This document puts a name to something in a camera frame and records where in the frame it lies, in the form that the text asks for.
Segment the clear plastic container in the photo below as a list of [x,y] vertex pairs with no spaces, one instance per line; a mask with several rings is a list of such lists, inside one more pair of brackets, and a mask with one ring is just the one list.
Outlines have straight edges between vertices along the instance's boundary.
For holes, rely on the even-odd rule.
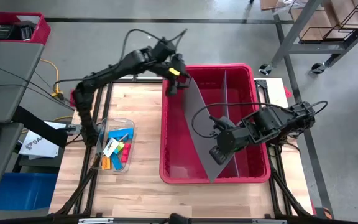
[[[98,124],[98,128],[100,130],[99,134],[99,140],[96,144],[96,154],[100,154],[102,156],[100,163],[99,163],[99,170],[101,172],[110,172],[112,174],[120,174],[127,172],[129,169],[129,164],[131,163],[131,155],[134,150],[134,143],[135,143],[135,136],[136,136],[136,129],[135,124],[133,121],[128,119],[121,119],[121,118],[105,118],[102,120],[100,124]],[[122,141],[126,146],[130,144],[130,147],[122,149],[118,154],[116,154],[119,158],[119,161],[122,165],[122,169],[115,169],[114,164],[112,163],[112,159],[110,161],[111,168],[110,169],[103,169],[102,162],[103,162],[103,150],[106,148],[106,146],[109,143],[109,132],[110,131],[118,131],[123,129],[133,129],[133,135],[132,139],[130,136],[125,141]],[[127,160],[122,161],[122,157],[125,154],[125,150],[129,149],[129,153],[127,154]]]

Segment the metal rack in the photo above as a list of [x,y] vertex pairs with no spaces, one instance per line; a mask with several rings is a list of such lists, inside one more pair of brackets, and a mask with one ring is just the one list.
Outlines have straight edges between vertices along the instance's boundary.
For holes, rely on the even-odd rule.
[[[259,67],[259,72],[268,75],[272,70],[277,67],[278,63],[288,54],[331,54],[330,58],[323,63],[316,63],[311,67],[311,72],[320,74],[325,69],[332,67],[338,62],[345,54],[348,53],[358,43],[358,29],[353,28],[352,32],[342,42],[320,42],[318,44],[294,44],[296,38],[300,36],[301,31],[305,25],[311,19],[314,12],[319,8],[324,0],[309,0],[303,10],[300,12],[297,20],[292,26],[287,36],[283,39],[281,46],[273,56],[270,63],[263,64]],[[346,18],[345,22],[348,22],[350,17],[353,16],[355,10]]]

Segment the white tag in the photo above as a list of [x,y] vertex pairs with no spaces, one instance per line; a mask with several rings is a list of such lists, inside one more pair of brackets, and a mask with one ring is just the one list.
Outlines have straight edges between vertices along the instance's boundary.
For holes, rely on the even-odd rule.
[[111,138],[110,141],[107,143],[106,147],[103,149],[104,155],[107,157],[110,157],[111,154],[116,150],[117,146],[119,145],[119,142],[115,140],[114,138]]

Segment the blue bin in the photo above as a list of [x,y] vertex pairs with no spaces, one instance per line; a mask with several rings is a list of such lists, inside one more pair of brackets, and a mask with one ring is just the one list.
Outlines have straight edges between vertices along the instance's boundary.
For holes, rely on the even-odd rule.
[[0,210],[49,207],[56,180],[57,174],[4,174],[0,183]]

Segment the red block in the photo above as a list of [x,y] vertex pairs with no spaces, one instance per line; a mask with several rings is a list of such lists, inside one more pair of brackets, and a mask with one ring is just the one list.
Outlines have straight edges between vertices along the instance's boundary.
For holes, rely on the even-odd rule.
[[128,161],[130,149],[131,149],[131,144],[125,144],[124,148],[122,149],[121,162]]

